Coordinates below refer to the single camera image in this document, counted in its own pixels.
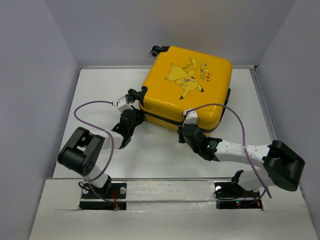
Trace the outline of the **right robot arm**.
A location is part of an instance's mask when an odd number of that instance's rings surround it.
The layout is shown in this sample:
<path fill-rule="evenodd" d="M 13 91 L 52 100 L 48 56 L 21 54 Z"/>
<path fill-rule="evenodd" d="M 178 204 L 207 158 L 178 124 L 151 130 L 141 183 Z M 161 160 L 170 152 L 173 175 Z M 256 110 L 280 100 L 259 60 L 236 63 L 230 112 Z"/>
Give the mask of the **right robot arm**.
<path fill-rule="evenodd" d="M 289 192 L 298 189 L 305 161 L 282 141 L 243 146 L 206 136 L 196 124 L 184 124 L 177 132 L 179 142 L 206 161 L 250 165 L 250 170 L 237 170 L 231 178 L 230 190 L 235 196 L 269 186 Z"/>

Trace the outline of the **yellow hard-shell suitcase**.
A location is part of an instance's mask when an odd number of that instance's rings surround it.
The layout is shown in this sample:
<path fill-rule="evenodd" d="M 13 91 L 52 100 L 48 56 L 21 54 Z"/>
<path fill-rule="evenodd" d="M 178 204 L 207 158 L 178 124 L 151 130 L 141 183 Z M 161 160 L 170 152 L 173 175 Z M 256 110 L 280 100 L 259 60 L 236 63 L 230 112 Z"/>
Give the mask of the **yellow hard-shell suitcase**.
<path fill-rule="evenodd" d="M 184 111 L 196 109 L 196 124 L 209 135 L 219 125 L 230 95 L 233 66 L 227 59 L 177 46 L 155 45 L 155 59 L 141 89 L 129 89 L 148 122 L 177 130 Z"/>

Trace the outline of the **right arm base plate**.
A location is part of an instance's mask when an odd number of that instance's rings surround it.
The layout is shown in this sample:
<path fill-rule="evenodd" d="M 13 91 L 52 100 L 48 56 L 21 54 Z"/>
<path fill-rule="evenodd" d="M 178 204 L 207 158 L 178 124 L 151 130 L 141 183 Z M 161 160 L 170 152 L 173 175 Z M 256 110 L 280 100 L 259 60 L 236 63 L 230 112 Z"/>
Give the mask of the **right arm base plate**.
<path fill-rule="evenodd" d="M 263 209 L 259 191 L 247 191 L 229 181 L 215 182 L 213 197 L 218 210 Z"/>

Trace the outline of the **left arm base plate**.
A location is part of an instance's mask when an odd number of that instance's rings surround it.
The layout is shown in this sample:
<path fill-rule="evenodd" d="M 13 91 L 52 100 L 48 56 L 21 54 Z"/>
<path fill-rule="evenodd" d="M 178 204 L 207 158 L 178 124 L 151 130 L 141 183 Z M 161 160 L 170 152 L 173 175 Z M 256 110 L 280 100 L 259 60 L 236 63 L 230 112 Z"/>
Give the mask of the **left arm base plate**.
<path fill-rule="evenodd" d="M 106 193 L 82 181 L 78 182 L 81 188 L 79 208 L 81 210 L 125 211 L 127 209 L 127 183 L 123 181 L 111 182 L 110 189 Z"/>

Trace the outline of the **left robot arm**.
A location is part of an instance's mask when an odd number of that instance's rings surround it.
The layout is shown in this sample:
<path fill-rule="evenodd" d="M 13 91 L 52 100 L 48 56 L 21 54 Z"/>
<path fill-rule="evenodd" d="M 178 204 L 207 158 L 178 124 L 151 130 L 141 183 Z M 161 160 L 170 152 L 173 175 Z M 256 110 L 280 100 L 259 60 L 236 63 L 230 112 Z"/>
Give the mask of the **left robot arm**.
<path fill-rule="evenodd" d="M 104 130 L 94 134 L 88 129 L 78 127 L 60 150 L 57 162 L 83 177 L 88 190 L 100 199 L 110 194 L 111 177 L 106 170 L 111 163 L 114 151 L 125 148 L 132 139 L 135 128 L 145 121 L 144 114 L 135 108 L 126 109 L 120 114 L 119 123 L 112 130 Z M 101 150 L 109 149 L 110 155 L 105 166 L 97 166 Z"/>

